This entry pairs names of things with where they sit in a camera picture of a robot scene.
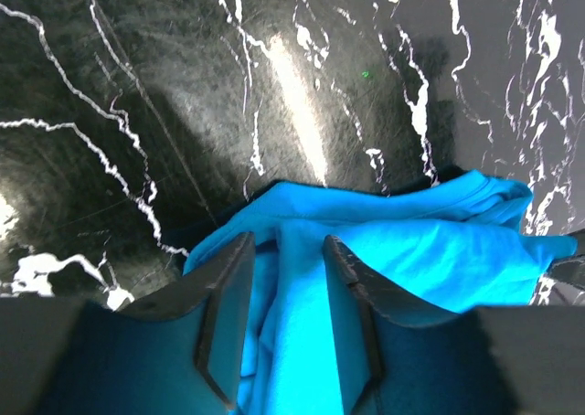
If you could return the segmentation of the blue t shirt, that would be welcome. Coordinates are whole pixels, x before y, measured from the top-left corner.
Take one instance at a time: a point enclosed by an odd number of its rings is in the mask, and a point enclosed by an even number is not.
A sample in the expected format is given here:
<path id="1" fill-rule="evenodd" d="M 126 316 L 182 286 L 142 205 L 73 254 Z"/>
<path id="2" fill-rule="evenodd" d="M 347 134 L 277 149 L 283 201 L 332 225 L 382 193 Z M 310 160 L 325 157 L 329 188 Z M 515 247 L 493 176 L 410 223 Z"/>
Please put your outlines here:
<path id="1" fill-rule="evenodd" d="M 282 182 L 235 213 L 191 251 L 184 269 L 209 261 L 241 233 L 255 237 L 237 413 L 341 412 L 327 236 L 449 311 L 524 305 L 550 264 L 579 248 L 571 236 L 521 233 L 532 198 L 524 183 L 470 171 L 391 197 Z"/>

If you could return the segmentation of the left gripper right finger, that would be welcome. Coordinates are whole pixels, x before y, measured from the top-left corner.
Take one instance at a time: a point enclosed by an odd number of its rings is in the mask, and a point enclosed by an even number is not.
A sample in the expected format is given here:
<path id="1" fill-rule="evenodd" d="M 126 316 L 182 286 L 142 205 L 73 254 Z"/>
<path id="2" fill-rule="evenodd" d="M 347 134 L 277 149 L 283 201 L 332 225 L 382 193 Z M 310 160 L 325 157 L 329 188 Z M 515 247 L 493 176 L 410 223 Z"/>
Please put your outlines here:
<path id="1" fill-rule="evenodd" d="M 324 242 L 346 414 L 581 414 L 584 304 L 454 314 Z"/>

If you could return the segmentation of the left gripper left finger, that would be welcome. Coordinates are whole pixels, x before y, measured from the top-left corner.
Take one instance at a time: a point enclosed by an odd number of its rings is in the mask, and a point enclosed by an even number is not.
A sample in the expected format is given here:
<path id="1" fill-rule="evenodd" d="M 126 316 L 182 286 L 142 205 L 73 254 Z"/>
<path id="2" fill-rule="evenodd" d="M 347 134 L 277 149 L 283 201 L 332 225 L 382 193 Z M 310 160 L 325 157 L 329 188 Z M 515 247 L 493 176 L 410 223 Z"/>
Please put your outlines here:
<path id="1" fill-rule="evenodd" d="M 255 239 L 119 312 L 65 298 L 1 302 L 4 414 L 228 414 L 237 405 Z"/>

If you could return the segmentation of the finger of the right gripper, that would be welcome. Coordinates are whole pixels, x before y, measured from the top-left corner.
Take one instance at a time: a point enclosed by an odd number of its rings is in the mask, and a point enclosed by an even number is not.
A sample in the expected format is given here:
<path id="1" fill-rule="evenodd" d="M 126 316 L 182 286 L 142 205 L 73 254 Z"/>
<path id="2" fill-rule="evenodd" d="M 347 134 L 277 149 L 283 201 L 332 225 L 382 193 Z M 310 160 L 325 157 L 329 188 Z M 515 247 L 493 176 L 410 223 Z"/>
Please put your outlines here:
<path id="1" fill-rule="evenodd" d="M 577 240 L 576 254 L 555 261 L 544 275 L 544 305 L 584 304 L 584 230 L 569 235 Z"/>

